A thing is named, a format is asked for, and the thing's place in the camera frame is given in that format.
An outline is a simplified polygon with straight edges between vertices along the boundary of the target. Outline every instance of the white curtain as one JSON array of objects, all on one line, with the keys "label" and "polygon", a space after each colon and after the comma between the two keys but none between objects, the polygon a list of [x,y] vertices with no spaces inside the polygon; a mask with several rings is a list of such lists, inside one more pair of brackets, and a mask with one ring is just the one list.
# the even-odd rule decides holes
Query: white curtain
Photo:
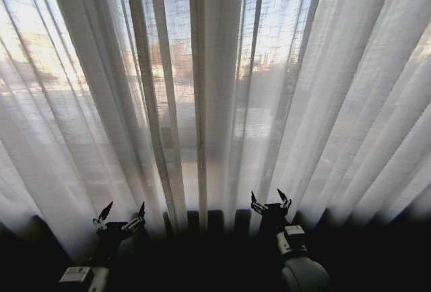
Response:
[{"label": "white curtain", "polygon": [[[0,221],[431,216],[431,0],[0,0]],[[250,233],[259,228],[252,213]]]}]

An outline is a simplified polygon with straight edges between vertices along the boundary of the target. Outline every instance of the curtain fold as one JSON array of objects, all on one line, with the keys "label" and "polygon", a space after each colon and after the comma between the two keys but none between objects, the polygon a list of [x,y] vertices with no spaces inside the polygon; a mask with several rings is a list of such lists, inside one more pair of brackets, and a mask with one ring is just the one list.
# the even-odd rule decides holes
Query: curtain fold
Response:
[{"label": "curtain fold", "polygon": [[112,200],[153,237],[276,188],[309,228],[429,219],[430,3],[0,0],[0,221],[79,262]]}]

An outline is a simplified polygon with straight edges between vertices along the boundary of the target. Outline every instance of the dark wall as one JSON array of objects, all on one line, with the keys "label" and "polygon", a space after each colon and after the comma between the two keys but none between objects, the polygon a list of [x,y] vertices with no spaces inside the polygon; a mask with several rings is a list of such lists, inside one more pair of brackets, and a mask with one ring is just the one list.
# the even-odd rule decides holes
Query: dark wall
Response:
[{"label": "dark wall", "polygon": [[[111,291],[283,291],[274,237],[263,224],[259,236],[249,239],[249,217],[250,211],[238,211],[230,235],[223,233],[217,211],[209,214],[206,235],[197,230],[196,213],[189,213],[187,235],[152,242],[140,232],[121,250]],[[52,291],[71,264],[48,227],[35,221],[38,230],[32,240],[0,231],[1,265],[7,267],[2,273],[9,273],[2,281],[14,283],[14,291],[30,283]],[[310,257],[327,269],[335,291],[429,291],[430,226],[413,224],[402,215],[388,226],[332,229],[324,218],[308,232],[307,247]]]}]

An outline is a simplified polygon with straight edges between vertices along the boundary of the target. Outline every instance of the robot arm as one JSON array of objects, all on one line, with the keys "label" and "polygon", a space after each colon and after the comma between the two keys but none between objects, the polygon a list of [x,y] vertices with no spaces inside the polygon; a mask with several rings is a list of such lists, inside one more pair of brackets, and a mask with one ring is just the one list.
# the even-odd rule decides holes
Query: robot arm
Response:
[{"label": "robot arm", "polygon": [[66,269],[60,279],[62,291],[91,291],[103,292],[108,283],[112,261],[117,255],[118,248],[123,240],[131,237],[145,224],[145,203],[130,222],[113,221],[105,223],[112,202],[102,210],[99,217],[93,219],[96,233],[100,243],[93,258],[85,266],[74,266]]},{"label": "robot arm", "polygon": [[289,292],[329,292],[331,280],[326,270],[308,256],[304,244],[305,232],[299,225],[291,225],[286,216],[292,199],[277,189],[282,203],[262,205],[257,202],[251,192],[251,207],[262,217],[266,218],[275,229],[277,244],[284,259],[281,276]]}]

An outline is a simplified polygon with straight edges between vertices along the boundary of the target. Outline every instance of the sheer curtain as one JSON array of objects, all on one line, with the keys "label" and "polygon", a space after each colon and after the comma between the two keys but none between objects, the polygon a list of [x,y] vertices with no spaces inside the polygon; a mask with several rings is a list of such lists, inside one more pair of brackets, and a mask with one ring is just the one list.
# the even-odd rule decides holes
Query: sheer curtain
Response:
[{"label": "sheer curtain", "polygon": [[0,0],[0,221],[79,260],[112,200],[152,236],[276,188],[308,227],[429,218],[429,4]]}]

